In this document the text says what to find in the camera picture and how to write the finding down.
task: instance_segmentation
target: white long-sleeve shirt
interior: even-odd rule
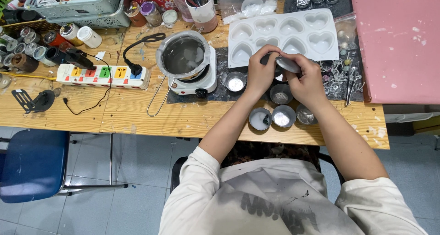
[[[427,233],[388,178],[345,182],[333,204],[310,162],[271,158],[220,169],[197,147],[164,206],[159,234]]]

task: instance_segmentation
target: black stand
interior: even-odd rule
[[[55,94],[51,90],[40,92],[34,100],[23,89],[13,90],[12,95],[23,107],[25,114],[29,114],[31,111],[34,113],[47,111],[55,100]]]

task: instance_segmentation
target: gray basket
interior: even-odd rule
[[[26,0],[24,7],[34,10],[46,19],[61,19],[84,15],[114,13],[120,0],[73,0],[52,3],[45,6],[35,5],[36,0]]]
[[[92,29],[128,27],[131,22],[129,17],[124,13],[124,0],[120,0],[118,10],[111,14],[83,15],[81,17],[46,19],[46,21],[61,26],[69,22],[74,22],[79,26],[89,26]]]

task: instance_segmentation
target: hand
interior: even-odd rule
[[[267,64],[261,64],[261,58],[269,52],[273,53],[270,55]],[[247,95],[255,97],[256,100],[258,100],[267,91],[275,75],[275,57],[281,53],[282,51],[278,47],[267,44],[251,56],[249,59],[248,80],[245,90]]]
[[[284,76],[289,81],[290,91],[295,99],[304,104],[312,113],[319,107],[329,103],[324,86],[322,85],[321,67],[311,62],[302,54],[283,55],[296,62],[301,67],[302,77],[289,71],[284,71]]]

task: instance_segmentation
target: blue outlet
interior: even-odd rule
[[[140,80],[141,74],[142,74],[142,72],[140,74],[138,74],[137,76],[134,76],[134,74],[130,74],[130,79],[131,80]]]

